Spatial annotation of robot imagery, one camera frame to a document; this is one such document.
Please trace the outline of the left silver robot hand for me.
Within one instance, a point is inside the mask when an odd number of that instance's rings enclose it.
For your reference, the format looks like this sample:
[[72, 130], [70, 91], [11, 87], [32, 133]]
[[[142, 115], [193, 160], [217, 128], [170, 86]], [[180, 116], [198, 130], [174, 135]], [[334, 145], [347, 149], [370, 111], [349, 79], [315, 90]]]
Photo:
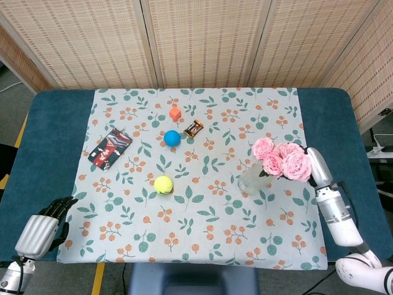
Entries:
[[64, 219], [77, 202], [73, 196], [56, 199], [32, 215], [15, 245], [18, 256], [40, 260], [63, 244], [69, 233], [69, 222]]

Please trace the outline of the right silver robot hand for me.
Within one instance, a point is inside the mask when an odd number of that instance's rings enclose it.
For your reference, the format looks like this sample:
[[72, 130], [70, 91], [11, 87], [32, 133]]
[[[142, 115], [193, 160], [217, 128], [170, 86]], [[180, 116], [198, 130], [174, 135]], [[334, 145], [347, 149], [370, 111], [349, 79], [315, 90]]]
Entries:
[[333, 183], [333, 176], [322, 154], [314, 147], [307, 147], [306, 154], [311, 161], [310, 185], [319, 189]]

